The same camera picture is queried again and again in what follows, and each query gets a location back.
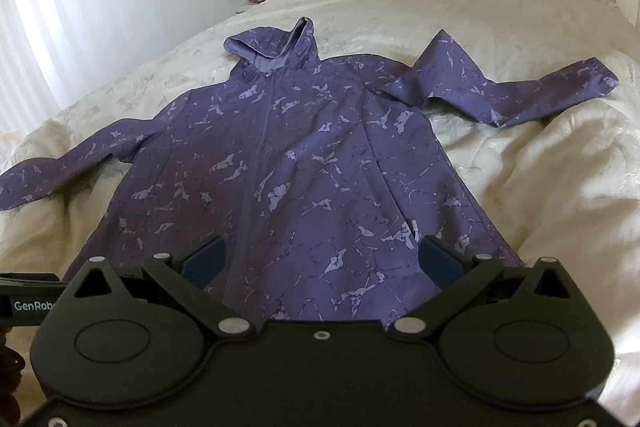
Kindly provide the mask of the purple patterned hooded jacket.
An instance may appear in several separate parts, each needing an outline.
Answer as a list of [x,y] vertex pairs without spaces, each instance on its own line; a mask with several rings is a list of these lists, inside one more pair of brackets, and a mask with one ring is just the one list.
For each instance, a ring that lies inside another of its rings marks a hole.
[[206,288],[250,321],[390,323],[437,294],[420,240],[508,265],[518,255],[452,167],[425,116],[442,101],[510,127],[617,87],[596,58],[537,80],[486,78],[440,32],[416,64],[373,54],[321,58],[309,18],[229,37],[227,81],[123,119],[56,158],[1,178],[1,206],[55,194],[108,158],[129,169],[80,260],[119,268],[189,254],[215,236],[227,261]]

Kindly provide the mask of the cream bed comforter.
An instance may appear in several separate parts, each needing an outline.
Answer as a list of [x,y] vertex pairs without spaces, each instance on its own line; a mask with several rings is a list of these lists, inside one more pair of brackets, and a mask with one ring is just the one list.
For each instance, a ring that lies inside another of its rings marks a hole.
[[560,259],[639,417],[639,35],[599,0],[270,0],[85,96],[1,165],[1,266],[221,235],[248,319],[390,323],[433,235]]

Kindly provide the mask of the white window curtain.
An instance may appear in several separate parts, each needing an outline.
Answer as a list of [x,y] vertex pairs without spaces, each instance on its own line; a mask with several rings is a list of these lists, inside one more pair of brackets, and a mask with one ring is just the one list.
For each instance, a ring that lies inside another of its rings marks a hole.
[[1,0],[1,130],[29,132],[94,88],[78,0]]

